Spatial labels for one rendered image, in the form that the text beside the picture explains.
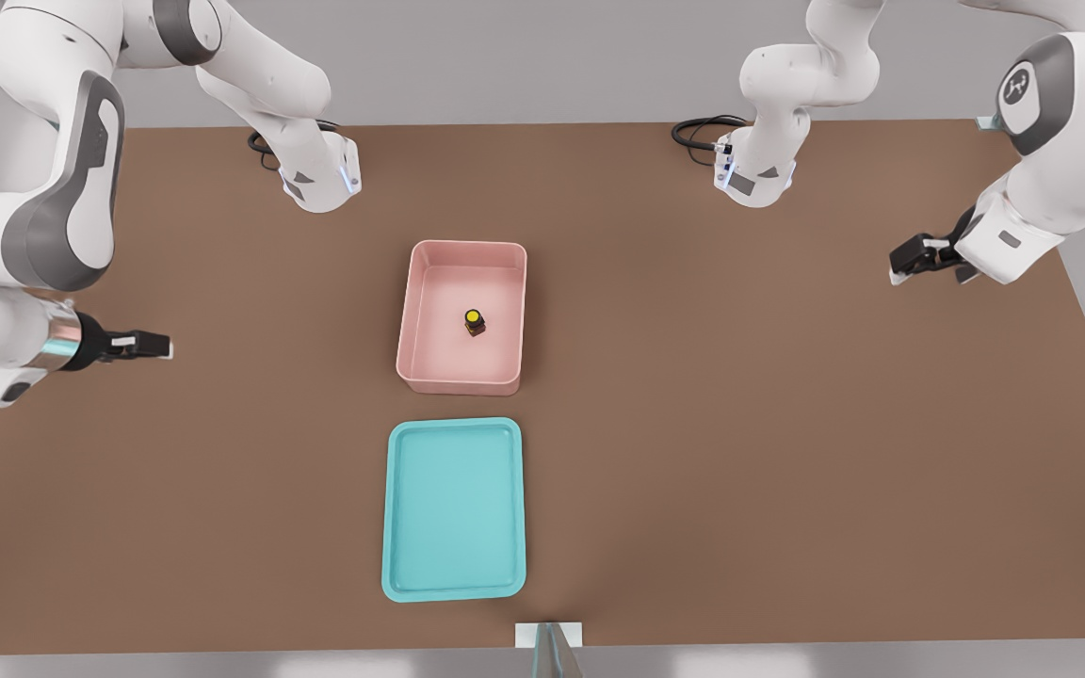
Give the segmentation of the pink plastic box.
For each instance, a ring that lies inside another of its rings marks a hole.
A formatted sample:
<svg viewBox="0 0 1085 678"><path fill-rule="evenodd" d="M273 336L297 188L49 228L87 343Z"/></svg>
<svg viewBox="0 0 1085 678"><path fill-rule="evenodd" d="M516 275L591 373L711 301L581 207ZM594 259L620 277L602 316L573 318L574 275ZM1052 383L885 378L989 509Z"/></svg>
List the pink plastic box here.
<svg viewBox="0 0 1085 678"><path fill-rule="evenodd" d="M430 395L512 396L524 363L528 253L516 243L423 240L411 250L397 374ZM487 330L471 336L464 314Z"/></svg>

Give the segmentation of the pale blue-green tray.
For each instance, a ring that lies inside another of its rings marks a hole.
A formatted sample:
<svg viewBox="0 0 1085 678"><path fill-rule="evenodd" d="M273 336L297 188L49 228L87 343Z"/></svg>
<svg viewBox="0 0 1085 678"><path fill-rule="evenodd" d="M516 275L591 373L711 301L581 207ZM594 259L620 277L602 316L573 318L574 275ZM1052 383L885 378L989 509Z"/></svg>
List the pale blue-green tray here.
<svg viewBox="0 0 1085 678"><path fill-rule="evenodd" d="M381 588L397 604L507 598L526 583L524 437L508 417L390 433Z"/></svg>

